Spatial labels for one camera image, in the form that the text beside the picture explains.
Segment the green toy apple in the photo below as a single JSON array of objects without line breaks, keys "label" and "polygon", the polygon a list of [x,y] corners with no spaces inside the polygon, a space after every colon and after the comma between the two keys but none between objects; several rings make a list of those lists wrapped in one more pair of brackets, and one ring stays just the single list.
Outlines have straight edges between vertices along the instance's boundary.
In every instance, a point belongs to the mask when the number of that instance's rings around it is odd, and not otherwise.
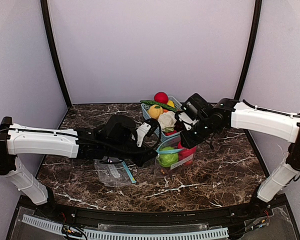
[{"label": "green toy apple", "polygon": [[169,168],[179,161],[178,153],[159,153],[159,164],[164,168]]}]

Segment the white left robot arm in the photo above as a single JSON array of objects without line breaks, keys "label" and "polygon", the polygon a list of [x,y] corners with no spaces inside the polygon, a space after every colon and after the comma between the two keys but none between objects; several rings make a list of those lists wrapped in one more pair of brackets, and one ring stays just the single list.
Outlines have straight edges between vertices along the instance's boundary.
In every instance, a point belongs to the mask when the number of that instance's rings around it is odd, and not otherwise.
[{"label": "white left robot arm", "polygon": [[139,127],[125,115],[113,115],[105,124],[90,128],[44,129],[13,123],[6,116],[0,123],[0,176],[43,209],[54,209],[53,191],[38,182],[26,169],[20,154],[62,156],[69,159],[96,160],[102,165],[117,165],[130,160],[141,167],[157,156],[157,144],[148,146],[144,138],[160,129],[155,119]]}]

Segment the clear zip bag blue zipper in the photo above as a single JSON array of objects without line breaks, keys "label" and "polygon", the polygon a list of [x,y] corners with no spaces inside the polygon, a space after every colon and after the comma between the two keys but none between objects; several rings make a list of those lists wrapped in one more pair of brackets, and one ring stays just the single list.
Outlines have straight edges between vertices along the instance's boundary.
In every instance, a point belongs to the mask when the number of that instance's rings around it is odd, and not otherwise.
[{"label": "clear zip bag blue zipper", "polygon": [[164,178],[193,164],[197,147],[185,148],[180,136],[172,137],[159,145],[154,163],[154,176]]}]

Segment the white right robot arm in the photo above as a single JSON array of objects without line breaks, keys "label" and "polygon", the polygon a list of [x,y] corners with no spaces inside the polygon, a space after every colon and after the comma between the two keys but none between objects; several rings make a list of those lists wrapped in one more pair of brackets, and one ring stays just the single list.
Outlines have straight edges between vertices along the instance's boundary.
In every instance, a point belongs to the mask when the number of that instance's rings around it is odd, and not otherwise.
[{"label": "white right robot arm", "polygon": [[286,140],[290,145],[284,159],[256,189],[254,200],[258,202],[270,202],[300,175],[300,112],[282,112],[230,98],[212,105],[195,93],[181,106],[175,119],[185,126],[180,139],[187,149],[225,128],[250,130]]}]

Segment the red toy apple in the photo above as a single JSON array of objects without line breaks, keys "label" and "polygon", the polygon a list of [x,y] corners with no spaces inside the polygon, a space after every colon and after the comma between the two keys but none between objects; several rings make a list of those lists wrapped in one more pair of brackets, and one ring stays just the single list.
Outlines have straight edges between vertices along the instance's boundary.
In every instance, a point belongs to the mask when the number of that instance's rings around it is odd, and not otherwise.
[{"label": "red toy apple", "polygon": [[189,166],[193,164],[193,159],[195,156],[195,153],[197,151],[197,147],[193,148],[184,148],[181,144],[181,142],[178,143],[177,147],[181,149],[181,151],[178,153],[178,165],[179,166]]}]

